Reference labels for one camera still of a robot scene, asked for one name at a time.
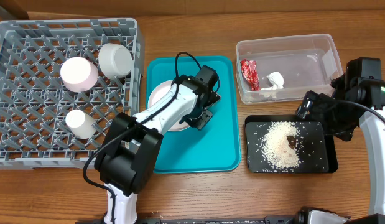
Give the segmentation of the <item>red snack wrapper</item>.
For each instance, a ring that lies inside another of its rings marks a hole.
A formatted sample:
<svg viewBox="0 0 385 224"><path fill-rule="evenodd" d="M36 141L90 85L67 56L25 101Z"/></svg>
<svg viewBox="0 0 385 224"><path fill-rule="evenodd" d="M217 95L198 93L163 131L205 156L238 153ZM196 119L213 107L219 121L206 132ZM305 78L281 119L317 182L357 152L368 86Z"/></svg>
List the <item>red snack wrapper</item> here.
<svg viewBox="0 0 385 224"><path fill-rule="evenodd" d="M241 71L244 79L249 83L251 91L260 90L259 77L256 70L256 61L243 59L240 61Z"/></svg>

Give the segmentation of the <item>white cup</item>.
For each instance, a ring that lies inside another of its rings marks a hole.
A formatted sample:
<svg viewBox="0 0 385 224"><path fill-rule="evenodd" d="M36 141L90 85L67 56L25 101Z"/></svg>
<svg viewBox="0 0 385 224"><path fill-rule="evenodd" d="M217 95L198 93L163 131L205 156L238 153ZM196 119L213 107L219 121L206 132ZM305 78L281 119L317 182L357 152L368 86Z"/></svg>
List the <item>white cup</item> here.
<svg viewBox="0 0 385 224"><path fill-rule="evenodd" d="M66 125L79 139L91 138L96 129L93 127L95 120L82 110L71 110L65 117Z"/></svg>

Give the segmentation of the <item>grey bowl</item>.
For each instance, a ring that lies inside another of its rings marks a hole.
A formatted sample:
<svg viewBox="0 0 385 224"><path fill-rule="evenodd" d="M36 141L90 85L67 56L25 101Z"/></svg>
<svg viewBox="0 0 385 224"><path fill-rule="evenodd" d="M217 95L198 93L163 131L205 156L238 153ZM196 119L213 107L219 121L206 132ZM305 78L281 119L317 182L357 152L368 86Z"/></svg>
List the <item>grey bowl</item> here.
<svg viewBox="0 0 385 224"><path fill-rule="evenodd" d="M129 75L134 67L129 50L123 45L112 43L102 46L98 53L98 64L103 75L111 80Z"/></svg>

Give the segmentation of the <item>brown food scrap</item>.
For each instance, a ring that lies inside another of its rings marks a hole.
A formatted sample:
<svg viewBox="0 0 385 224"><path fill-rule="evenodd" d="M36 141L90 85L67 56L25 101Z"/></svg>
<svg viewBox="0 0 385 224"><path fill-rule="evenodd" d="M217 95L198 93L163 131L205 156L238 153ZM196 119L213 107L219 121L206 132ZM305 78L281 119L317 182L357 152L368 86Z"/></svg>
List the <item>brown food scrap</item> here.
<svg viewBox="0 0 385 224"><path fill-rule="evenodd" d="M297 140L294 136L287 136L288 145L291 149L297 148Z"/></svg>

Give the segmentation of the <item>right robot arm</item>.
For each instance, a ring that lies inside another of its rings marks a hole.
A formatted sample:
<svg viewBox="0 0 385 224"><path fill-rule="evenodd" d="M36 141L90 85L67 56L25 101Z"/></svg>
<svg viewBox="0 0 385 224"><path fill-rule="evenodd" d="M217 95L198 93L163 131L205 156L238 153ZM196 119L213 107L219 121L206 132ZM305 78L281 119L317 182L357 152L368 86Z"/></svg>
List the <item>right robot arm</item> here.
<svg viewBox="0 0 385 224"><path fill-rule="evenodd" d="M306 92L296 115L312 119L323 131L350 141L355 128L364 135L368 153L371 195L368 216L347 220L335 213L309 208L301 223L385 223L385 81L378 58L360 57L347 63L346 72L331 81L331 96Z"/></svg>

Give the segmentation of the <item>pink small plate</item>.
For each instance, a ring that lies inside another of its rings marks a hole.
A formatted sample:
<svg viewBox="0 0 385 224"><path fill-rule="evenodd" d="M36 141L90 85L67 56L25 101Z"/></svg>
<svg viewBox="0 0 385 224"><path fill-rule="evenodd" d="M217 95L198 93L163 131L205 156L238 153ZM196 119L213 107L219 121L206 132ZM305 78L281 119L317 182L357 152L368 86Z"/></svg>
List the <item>pink small plate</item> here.
<svg viewBox="0 0 385 224"><path fill-rule="evenodd" d="M68 90L78 93L95 86L98 80L98 69L83 57L72 57L62 64L60 77Z"/></svg>

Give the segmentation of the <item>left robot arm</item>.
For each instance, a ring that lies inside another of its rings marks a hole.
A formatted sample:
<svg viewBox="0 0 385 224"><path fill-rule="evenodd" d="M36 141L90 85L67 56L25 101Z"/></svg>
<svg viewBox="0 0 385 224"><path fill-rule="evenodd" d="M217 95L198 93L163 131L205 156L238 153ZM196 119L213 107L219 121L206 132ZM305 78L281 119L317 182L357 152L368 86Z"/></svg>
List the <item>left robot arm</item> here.
<svg viewBox="0 0 385 224"><path fill-rule="evenodd" d="M213 116L209 107L220 96L215 72L181 75L170 90L150 108L129 116L118 114L103 145L92 155L100 173L99 188L108 193L103 223L135 223L137 195L153 173L164 134L178 122L201 130Z"/></svg>

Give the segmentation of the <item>white tissue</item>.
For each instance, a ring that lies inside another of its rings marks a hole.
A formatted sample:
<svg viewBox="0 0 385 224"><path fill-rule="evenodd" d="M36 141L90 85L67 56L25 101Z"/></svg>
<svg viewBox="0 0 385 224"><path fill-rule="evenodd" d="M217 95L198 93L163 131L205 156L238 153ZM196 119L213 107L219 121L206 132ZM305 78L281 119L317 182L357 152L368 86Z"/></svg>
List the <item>white tissue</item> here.
<svg viewBox="0 0 385 224"><path fill-rule="evenodd" d="M272 72L267 76L267 79L270 81L271 85L267 88L261 88L260 92L266 98L276 97L277 90L281 90L284 88L284 78L279 72Z"/></svg>

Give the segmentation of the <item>large white plate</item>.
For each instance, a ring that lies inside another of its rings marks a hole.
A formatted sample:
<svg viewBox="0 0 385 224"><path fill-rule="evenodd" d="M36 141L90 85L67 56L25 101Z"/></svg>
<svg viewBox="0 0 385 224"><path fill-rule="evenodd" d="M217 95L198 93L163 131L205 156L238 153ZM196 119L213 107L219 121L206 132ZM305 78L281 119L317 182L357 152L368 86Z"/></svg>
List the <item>large white plate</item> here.
<svg viewBox="0 0 385 224"><path fill-rule="evenodd" d="M150 108L152 105L154 105L157 101L159 101L163 96L167 94L167 92L171 88L172 81L167 80L157 87L154 88L154 90L151 92L148 102L147 102L147 108ZM183 131L190 126L186 123L180 123L180 120L178 120L172 127L169 128L169 131L176 132L176 131Z"/></svg>

